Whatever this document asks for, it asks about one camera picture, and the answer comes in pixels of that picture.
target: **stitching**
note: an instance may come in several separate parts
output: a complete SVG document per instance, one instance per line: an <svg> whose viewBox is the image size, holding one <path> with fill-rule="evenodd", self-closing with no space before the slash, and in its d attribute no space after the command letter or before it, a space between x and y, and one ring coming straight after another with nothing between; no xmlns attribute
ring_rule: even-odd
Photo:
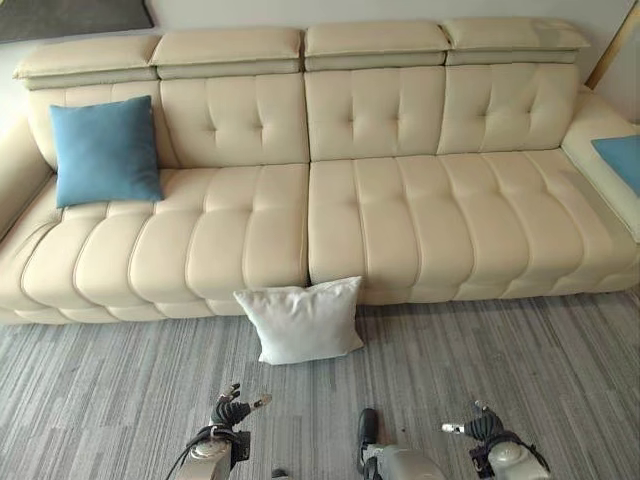
<svg viewBox="0 0 640 480"><path fill-rule="evenodd" d="M193 242L196 236L196 230L198 229L198 227L200 226L200 223L204 219L205 213L207 213L206 205L207 205L207 200L209 199L209 189L211 188L211 185L213 184L214 179L218 176L219 172L220 172L220 169L215 169L213 171L213 175L211 175L211 179L207 182L207 187L204 191L204 195L202 196L202 213L200 214L196 222L193 224L193 229L191 230L191 235L189 236L189 243L187 243L187 254L184 262L184 283L187 289L197 298L204 298L204 297L202 297L202 295L200 295L195 290L195 288L191 286L189 282L189 267L191 266L191 249L193 248Z"/></svg>
<svg viewBox="0 0 640 480"><path fill-rule="evenodd" d="M162 93L162 88L164 86L165 82L159 82L158 81L158 85L157 85L157 92L158 92L158 101L160 102L160 109L158 112L153 112L153 124L154 126L156 125L156 115L158 118L158 123L160 123L160 117L162 117L162 124L164 125L164 128L167 130L167 139L168 139L168 146L171 147L171 153L173 154L173 158L175 158L176 161L176 165L178 168L183 168L183 164L182 161L180 160L180 157L178 156L178 154L176 153L176 149L173 146L173 137L171 136L171 129L169 128L169 121L167 120L167 116L165 115L165 109L164 109L164 95Z"/></svg>
<svg viewBox="0 0 640 480"><path fill-rule="evenodd" d="M58 224L54 224L51 226L51 228L49 230L47 230L47 232L38 239L38 241L36 242L35 246L33 247L33 250L31 252L31 254L29 255L29 258L27 259L27 262L25 263L24 267L22 268L22 273L20 274L20 284L18 285L20 287L20 291L22 292L22 294L27 297L30 301L37 303L38 305L41 305L45 308L54 308L51 305L47 305L46 303L42 303L39 302L38 300L36 300L35 298L33 298L31 295L29 295L27 293L27 289L24 286L24 277L27 273L27 270L29 268L29 266L31 265L31 260L33 259L33 255L35 254L35 251L37 250L37 248L40 246L40 243L42 243L42 241L44 240L44 238L47 236L47 234L53 230Z"/></svg>
<svg viewBox="0 0 640 480"><path fill-rule="evenodd" d="M355 129L355 122L356 122L356 116L355 116L355 98L353 95L354 92L354 87L353 87L353 70L351 70L350 73L350 83L351 83L351 90L349 91L349 96L351 97L351 116L349 117L349 126L351 127L351 148L352 151L355 149L355 141L356 141L356 129Z"/></svg>
<svg viewBox="0 0 640 480"><path fill-rule="evenodd" d="M133 286L133 282L131 281L131 264L133 263L133 255L135 254L136 250L138 249L138 245L140 243L140 238L142 238L142 233L144 232L144 230L147 228L147 225L149 224L149 221L156 216L156 210L157 210L157 202L153 203L153 211L151 212L151 215L149 217L147 217L147 219L142 223L142 226L140 227L140 230L138 231L138 236L136 237L136 241L133 243L133 247L131 248L131 251L129 252L129 259L127 261L127 284L129 285L129 288L131 289L131 292L134 295L137 295L138 298L140 300L142 300L142 302L146 303L147 305L153 305L153 307L156 309L156 311L158 312L158 314L160 315L164 315L164 313L162 313L159 309L158 306L152 302L151 300L144 298L140 292L138 292L135 287Z"/></svg>
<svg viewBox="0 0 640 480"><path fill-rule="evenodd" d="M260 85L262 84L262 82L260 81L260 79L258 77L252 77L253 78L253 82L254 82L254 88L253 91L255 92L256 95L256 113L258 115L258 123L260 124L260 147L263 151L264 154L264 135L263 135L263 130L264 130L264 125L265 122L263 120L262 117L262 110L260 109L260 93L258 92Z"/></svg>
<svg viewBox="0 0 640 480"><path fill-rule="evenodd" d="M567 214L567 216L569 217L569 219L571 220L571 223L573 223L573 227L576 229L576 231L578 232L579 236L580 236L580 240L582 241L582 256L580 258L580 261L578 262L578 265L571 270L569 273L560 276L556 279L556 281L553 283L553 286L551 287L551 289L549 289L549 291L547 292L547 295L550 294L551 292L553 292L553 290L556 288L556 285L558 284L558 282L563 279L563 278L567 278L571 275L573 275L578 269L580 269L580 267L582 267L582 265L584 264L584 258L586 255L586 245L585 245L585 241L584 241L584 234L582 233L582 230L580 230L580 228L578 227L578 224L576 223L573 214L571 213L571 211L569 211L569 209L560 201L558 200L558 198L555 195L551 194L551 189L549 188L549 183L547 182L547 176L545 175L544 171L542 170L542 168L538 165L538 163L531 157L531 155L529 154L529 152L522 152L522 154L525 156L525 158L529 161L529 163L538 171L538 173L540 174L540 177L542 177L542 180L544 181L544 186L545 186L545 193L551 197L553 199L553 201L555 201L562 210L565 211L565 213Z"/></svg>
<svg viewBox="0 0 640 480"><path fill-rule="evenodd" d="M249 287L249 283L247 282L247 275L246 275L246 270L247 270L247 265L246 265L247 239L249 238L249 230L251 228L251 224L252 224L252 220L253 220L253 214L254 214L254 211L256 209L256 196L257 196L257 193L258 193L258 189L260 187L260 182L262 181L262 176L263 176L265 168L266 168L265 166L261 166L260 167L260 171L258 173L258 177L256 178L256 183L254 184L253 199L252 199L252 205L251 205L251 213L249 214L249 218L247 219L247 225L246 225L245 230L244 230L244 239L242 241L241 274L242 274L242 283L244 284L245 288Z"/></svg>
<svg viewBox="0 0 640 480"><path fill-rule="evenodd" d="M493 65L489 65L489 78L491 88L489 89L489 102L484 111L484 133L482 134L482 142L480 143L480 148L478 148L478 152L484 150L485 143L487 142L487 123L489 123L489 107L491 107L491 102L493 101Z"/></svg>
<svg viewBox="0 0 640 480"><path fill-rule="evenodd" d="M309 120L309 107L308 107L308 102L307 102L307 95L308 95L308 91L307 91L307 74L304 73L303 75L300 75L298 82L301 84L301 94L302 94L302 108L304 109L304 125L302 125L303 129L304 129L304 141L306 142L306 153L308 155L307 159L308 161L305 163L311 163L311 121Z"/></svg>
<svg viewBox="0 0 640 480"><path fill-rule="evenodd" d="M362 256L363 256L363 263L364 263L364 278L363 278L363 282L365 283L366 280L369 277L369 255L368 255L368 251L369 251L369 247L367 245L367 235L365 232L365 228L364 228L364 218L362 215L362 205L360 203L360 187L358 186L358 169L356 168L356 162L357 160L351 160L351 170L353 172L353 187L355 189L355 193L356 193L356 205L358 208L358 218L360 220L360 235L362 237Z"/></svg>
<svg viewBox="0 0 640 480"><path fill-rule="evenodd" d="M402 152L402 145L400 144L400 110L402 108L402 91L404 85L404 70L398 70L398 75L396 78L398 79L397 91L398 91L398 107L396 108L396 118L394 119L394 126L396 131L396 148L395 151L400 153Z"/></svg>
<svg viewBox="0 0 640 480"><path fill-rule="evenodd" d="M531 127L533 122L531 121L531 112L533 111L533 107L535 106L536 102L538 101L538 95L540 93L540 88L539 88L539 83L540 81L538 80L539 77L539 73L540 73L540 68L539 65L535 66L535 71L533 73L533 81L534 81L534 88L536 89L536 92L533 96L533 102L531 102L531 107L529 109L528 115L527 115L527 120L529 121L529 129L527 131L527 134L525 135L525 137L522 139L522 141L520 142L520 145L518 145L516 147L516 150L524 150L525 148L527 148L527 146L529 145L529 137L531 136Z"/></svg>
<svg viewBox="0 0 640 480"><path fill-rule="evenodd" d="M446 111L445 106L447 103L447 82L449 81L449 75L447 74L448 68L444 66L434 67L436 69L442 69L444 75L444 81L442 82L442 108L440 109L440 121L436 122L436 125L440 128L438 132L438 143L436 144L435 154L440 153L440 143L442 142L442 133L444 132L444 113Z"/></svg>
<svg viewBox="0 0 640 480"><path fill-rule="evenodd" d="M309 218L309 199L308 199L308 195L305 195L305 191L309 192L309 178L311 175L311 171L310 168L307 166L305 168L305 172L306 175L303 175L303 177L306 177L307 179L307 185L306 185L306 190L304 189L303 186L303 191L302 191L302 203L304 204L304 208L303 208L303 212L304 214L302 215L302 228L300 231L300 260L299 260L299 276L300 278L304 278L304 283L305 285L309 283L309 278L311 275L311 270L309 267L309 224L308 224L308 218ZM305 263L305 259L307 259L307 268L304 268L304 263Z"/></svg>
<svg viewBox="0 0 640 480"><path fill-rule="evenodd" d="M504 295L506 291L509 289L509 287L511 286L511 284L516 280L519 280L529 269L529 266L531 265L531 260L532 260L531 244L529 243L529 237L527 237L527 229L525 228L524 220L520 216L520 213L518 212L518 210L514 207L513 203L511 202L511 199L507 195L505 195L504 191L502 190L502 184L500 182L500 177L498 177L498 174L496 173L496 169L494 168L493 164L489 160L487 160L487 158L484 156L484 153L480 153L480 159L486 164L487 168L491 172L491 175L493 176L493 179L496 182L496 185L498 185L498 193L504 199L505 203L509 206L509 208L515 215L516 219L518 220L518 223L520 224L520 230L523 232L524 239L527 242L527 254L528 254L527 264L524 266L522 271L515 278L507 282L507 285L505 285L505 289L502 292L502 295Z"/></svg>
<svg viewBox="0 0 640 480"><path fill-rule="evenodd" d="M80 258L82 257L82 254L84 253L87 244L89 243L89 239L93 236L94 232L96 231L96 229L98 228L98 226L104 221L106 220L106 218L108 217L108 212L109 212L109 207L111 206L111 202L107 203L107 209L105 211L105 218L103 220L98 221L93 228L91 229L91 231L89 232L89 234L87 235L87 237L84 239L84 242L82 243L82 247L80 247L80 251L78 252L78 256L76 257L76 261L73 264L73 272L71 273L71 286L73 287L74 291L78 294L79 297L81 297L82 299L84 299L86 302L90 303L91 305L95 306L95 307L102 307L103 305L96 303L94 301L92 301L91 299L87 298L81 291L80 288L78 288L78 283L76 281L76 277L78 275L78 264L80 263Z"/></svg>
<svg viewBox="0 0 640 480"><path fill-rule="evenodd" d="M471 266L471 269L469 270L469 274L467 275L467 277L462 280L459 284L458 287L456 288L456 293L451 297L452 299L455 299L458 294L460 293L460 289L462 288L462 285L465 284L466 282L469 281L469 279L471 277L473 277L474 273L476 272L476 268L478 265L478 259L477 259L477 247L476 247L476 242L473 239L473 235L471 234L471 228L469 226L469 220L467 219L467 215L464 211L464 209L462 208L462 205L460 204L460 201L458 200L458 197L455 194L455 190L453 188L453 180L451 178L451 173L449 172L449 169L447 168L445 162L442 160L442 157L440 155L436 155L435 156L436 160L440 163L440 165L442 166L442 169L444 170L444 173L447 177L447 183L449 184L449 194L451 195L451 198L453 199L453 201L455 202L456 206L458 207L458 211L460 212L460 216L462 217L462 219L464 220L465 226L467 227L467 235L469 237L469 244L471 245L471 253L473 254L473 265Z"/></svg>
<svg viewBox="0 0 640 480"><path fill-rule="evenodd" d="M422 264L422 242L420 241L421 239L419 238L418 235L418 226L417 226L417 221L416 221L416 215L415 212L413 210L413 206L411 204L411 202L409 201L409 195L407 193L407 182L404 176L404 170L402 169L402 167L400 166L400 162L398 161L397 158L394 158L395 162L396 162L396 166L398 167L398 175L400 177L400 182L402 184L402 193L404 196L404 201L407 204L407 210L409 211L409 216L411 217L411 227L413 228L413 238L415 239L416 242L416 252L418 253L418 268L416 269L416 275L413 279L413 285L412 287L415 287L418 284L418 280L422 277L422 268L423 268L423 264Z"/></svg>

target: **cream leather sofa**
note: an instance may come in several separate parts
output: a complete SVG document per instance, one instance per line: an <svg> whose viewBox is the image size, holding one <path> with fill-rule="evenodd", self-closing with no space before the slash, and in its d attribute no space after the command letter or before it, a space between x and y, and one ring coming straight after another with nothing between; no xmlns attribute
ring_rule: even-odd
<svg viewBox="0 0 640 480"><path fill-rule="evenodd" d="M627 288L638 198L590 140L634 129L579 86L585 45L457 19L43 47L0 143L0 320L238 314L233 290L352 275L367 304ZM49 106L139 95L166 200L56 209Z"/></svg>

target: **headrest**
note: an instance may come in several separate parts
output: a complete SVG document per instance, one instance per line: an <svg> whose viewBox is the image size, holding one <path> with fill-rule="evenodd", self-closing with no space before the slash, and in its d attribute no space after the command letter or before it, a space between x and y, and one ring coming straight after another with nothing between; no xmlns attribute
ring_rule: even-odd
<svg viewBox="0 0 640 480"><path fill-rule="evenodd" d="M13 72L29 90L155 80L157 35L90 38L43 45Z"/></svg>
<svg viewBox="0 0 640 480"><path fill-rule="evenodd" d="M442 65L449 48L428 20L317 25L307 30L305 43L309 71Z"/></svg>
<svg viewBox="0 0 640 480"><path fill-rule="evenodd" d="M456 18L442 27L451 43L447 65L573 63L589 46L571 24L552 18Z"/></svg>
<svg viewBox="0 0 640 480"><path fill-rule="evenodd" d="M151 64L163 79L300 71L295 28L191 30L165 34Z"/></svg>

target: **carpet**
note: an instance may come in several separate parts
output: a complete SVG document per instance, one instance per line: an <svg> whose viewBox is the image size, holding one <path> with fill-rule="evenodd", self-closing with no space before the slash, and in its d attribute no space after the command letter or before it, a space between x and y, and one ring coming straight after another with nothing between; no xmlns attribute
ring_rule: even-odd
<svg viewBox="0 0 640 480"><path fill-rule="evenodd" d="M252 458L233 479L355 480L355 429L379 410L382 439L473 479L470 439L439 431L487 402L555 478L640 471L637 291L361 307L366 348L272 367L243 317L0 327L0 478L162 479L234 381L273 402L243 424Z"/></svg>

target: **seat cushion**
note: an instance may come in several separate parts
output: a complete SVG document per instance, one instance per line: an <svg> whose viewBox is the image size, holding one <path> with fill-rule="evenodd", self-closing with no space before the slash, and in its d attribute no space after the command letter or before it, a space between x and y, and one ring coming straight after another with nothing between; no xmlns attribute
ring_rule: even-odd
<svg viewBox="0 0 640 480"><path fill-rule="evenodd" d="M630 233L559 149L314 163L309 269L363 276L368 304L638 281Z"/></svg>
<svg viewBox="0 0 640 480"><path fill-rule="evenodd" d="M54 177L0 244L0 320L241 314L234 290L306 284L308 165L161 170L160 181L162 202L56 209Z"/></svg>

